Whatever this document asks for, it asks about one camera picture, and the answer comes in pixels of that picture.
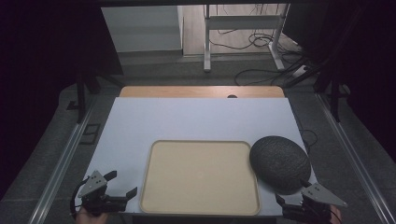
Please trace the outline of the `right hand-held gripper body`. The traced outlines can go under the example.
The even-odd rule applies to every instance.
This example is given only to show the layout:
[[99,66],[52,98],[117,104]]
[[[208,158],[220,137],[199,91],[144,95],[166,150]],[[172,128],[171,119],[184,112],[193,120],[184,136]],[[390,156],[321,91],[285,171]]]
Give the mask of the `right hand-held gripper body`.
[[287,204],[282,207],[283,218],[304,224],[332,224],[331,205],[347,207],[347,203],[331,191],[314,183],[301,191],[302,201],[299,205]]

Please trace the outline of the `person's right hand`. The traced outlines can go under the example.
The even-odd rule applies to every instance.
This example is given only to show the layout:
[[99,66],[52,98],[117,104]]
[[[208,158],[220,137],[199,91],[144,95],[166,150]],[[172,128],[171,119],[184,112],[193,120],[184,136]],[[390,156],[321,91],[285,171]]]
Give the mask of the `person's right hand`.
[[338,208],[336,208],[334,205],[330,206],[331,208],[331,223],[332,224],[342,224],[342,216],[341,212]]

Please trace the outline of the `dark curtain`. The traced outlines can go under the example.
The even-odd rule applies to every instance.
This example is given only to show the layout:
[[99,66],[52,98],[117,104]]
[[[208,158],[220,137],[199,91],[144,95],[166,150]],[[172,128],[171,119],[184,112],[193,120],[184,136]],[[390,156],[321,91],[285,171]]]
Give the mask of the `dark curtain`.
[[292,3],[283,33],[321,67],[318,91],[348,87],[348,105],[396,161],[396,0]]
[[46,131],[60,92],[120,75],[100,0],[0,0],[0,200]]

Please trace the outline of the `aluminium floor rail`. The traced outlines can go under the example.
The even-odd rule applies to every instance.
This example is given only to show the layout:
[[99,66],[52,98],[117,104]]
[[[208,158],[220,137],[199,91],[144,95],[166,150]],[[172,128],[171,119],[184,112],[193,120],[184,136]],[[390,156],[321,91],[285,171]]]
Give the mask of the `aluminium floor rail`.
[[88,121],[90,120],[96,101],[97,99],[95,97],[92,97],[91,99],[88,100],[86,113],[82,117],[81,122],[77,123],[74,126],[64,146],[62,154],[59,160],[57,161],[51,173],[51,176],[49,177],[49,181],[47,182],[47,185],[44,188],[42,195],[40,196],[31,217],[29,218],[28,224],[44,223],[50,211],[50,207],[54,202],[55,196],[64,180],[64,176],[69,167],[69,164],[78,147],[78,142],[80,141],[82,133],[85,130]]
[[346,157],[348,158],[351,167],[353,168],[357,178],[361,182],[361,186],[364,189],[368,199],[373,206],[377,216],[379,217],[382,224],[396,224],[396,215],[394,215],[389,210],[389,204],[386,202],[385,197],[380,191],[377,184],[374,182],[370,174],[368,173],[366,167],[364,166],[361,157],[356,151],[356,148],[350,138],[347,136],[347,133],[340,121],[337,121],[330,109],[330,103],[326,100],[326,98],[318,93],[315,94],[316,98],[319,101],[319,104],[330,124],[332,130],[338,139],[342,149],[346,153]]

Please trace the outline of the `white desk frame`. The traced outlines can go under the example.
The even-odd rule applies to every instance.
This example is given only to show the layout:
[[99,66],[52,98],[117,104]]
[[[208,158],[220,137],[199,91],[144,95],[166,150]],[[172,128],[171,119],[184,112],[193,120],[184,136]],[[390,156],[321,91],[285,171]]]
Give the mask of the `white desk frame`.
[[282,63],[278,53],[278,41],[282,33],[284,23],[290,5],[286,4],[279,15],[254,15],[254,16],[211,16],[210,5],[205,5],[205,50],[204,50],[204,71],[211,71],[211,52],[210,52],[210,31],[211,30],[274,30],[273,39],[269,43],[268,49],[272,55],[278,71],[284,71],[285,66]]

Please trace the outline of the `black metal stand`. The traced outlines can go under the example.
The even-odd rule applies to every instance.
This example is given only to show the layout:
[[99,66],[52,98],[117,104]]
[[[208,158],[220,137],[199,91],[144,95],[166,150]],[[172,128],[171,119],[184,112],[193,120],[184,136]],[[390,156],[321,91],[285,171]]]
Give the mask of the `black metal stand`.
[[341,93],[341,78],[336,73],[321,72],[313,86],[315,92],[325,92],[330,88],[330,112],[336,122],[339,118],[339,99],[348,97],[347,93]]
[[115,86],[122,89],[124,84],[112,77],[98,70],[83,70],[77,72],[77,92],[78,92],[78,123],[81,123],[86,114],[85,104],[85,90],[88,90],[92,94],[98,94],[101,90],[101,85],[97,78],[100,77]]

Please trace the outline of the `white table cover board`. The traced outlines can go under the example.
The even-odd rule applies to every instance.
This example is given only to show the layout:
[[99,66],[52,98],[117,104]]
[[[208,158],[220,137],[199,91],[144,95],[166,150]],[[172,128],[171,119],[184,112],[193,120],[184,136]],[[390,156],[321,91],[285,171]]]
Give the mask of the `white table cover board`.
[[[137,188],[126,210],[140,207],[149,153],[157,141],[240,141],[250,147],[264,136],[303,140],[286,98],[134,98],[115,100],[87,171],[117,171],[108,193]],[[257,180],[259,216],[278,216],[274,190]]]

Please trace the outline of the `beige plastic tray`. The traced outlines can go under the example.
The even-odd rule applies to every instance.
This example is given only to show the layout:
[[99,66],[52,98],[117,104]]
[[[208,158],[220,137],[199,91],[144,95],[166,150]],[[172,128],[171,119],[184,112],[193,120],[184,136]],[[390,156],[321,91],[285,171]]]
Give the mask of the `beige plastic tray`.
[[240,141],[157,141],[149,153],[140,207],[148,214],[254,216],[261,210]]

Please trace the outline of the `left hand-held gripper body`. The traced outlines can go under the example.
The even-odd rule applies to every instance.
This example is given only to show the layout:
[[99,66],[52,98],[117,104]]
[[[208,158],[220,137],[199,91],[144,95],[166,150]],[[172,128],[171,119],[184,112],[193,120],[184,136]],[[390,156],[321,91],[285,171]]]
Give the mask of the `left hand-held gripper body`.
[[95,217],[99,217],[103,213],[122,212],[126,208],[128,202],[126,196],[106,194],[107,182],[101,173],[94,171],[78,195],[82,207]]

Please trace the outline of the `person's left hand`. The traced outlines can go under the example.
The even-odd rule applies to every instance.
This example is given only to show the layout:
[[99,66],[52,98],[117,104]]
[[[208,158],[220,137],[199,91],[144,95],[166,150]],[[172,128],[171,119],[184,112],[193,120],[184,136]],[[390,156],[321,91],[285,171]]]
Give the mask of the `person's left hand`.
[[99,217],[90,214],[84,207],[81,207],[76,216],[76,224],[106,224],[108,214],[103,213]]

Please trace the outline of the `white power strip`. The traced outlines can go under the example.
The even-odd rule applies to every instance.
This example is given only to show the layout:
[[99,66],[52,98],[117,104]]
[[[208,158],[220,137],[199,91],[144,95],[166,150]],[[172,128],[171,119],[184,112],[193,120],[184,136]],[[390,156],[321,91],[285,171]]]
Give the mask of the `white power strip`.
[[303,73],[305,73],[307,70],[309,69],[308,66],[306,65],[302,65],[301,67],[299,67],[293,74],[293,77],[299,77],[300,75],[302,75]]

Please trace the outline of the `black floor plate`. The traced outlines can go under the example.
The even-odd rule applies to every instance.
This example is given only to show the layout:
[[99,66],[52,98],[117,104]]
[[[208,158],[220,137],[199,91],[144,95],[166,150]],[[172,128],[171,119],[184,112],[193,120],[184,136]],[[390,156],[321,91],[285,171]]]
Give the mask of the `black floor plate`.
[[84,129],[79,143],[81,145],[94,145],[99,135],[100,127],[100,123],[88,124]]

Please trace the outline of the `white cabinet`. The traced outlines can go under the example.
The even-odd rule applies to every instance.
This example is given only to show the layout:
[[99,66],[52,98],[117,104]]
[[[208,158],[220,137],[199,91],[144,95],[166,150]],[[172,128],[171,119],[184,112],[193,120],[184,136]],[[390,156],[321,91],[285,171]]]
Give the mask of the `white cabinet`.
[[181,50],[177,6],[102,7],[117,52]]

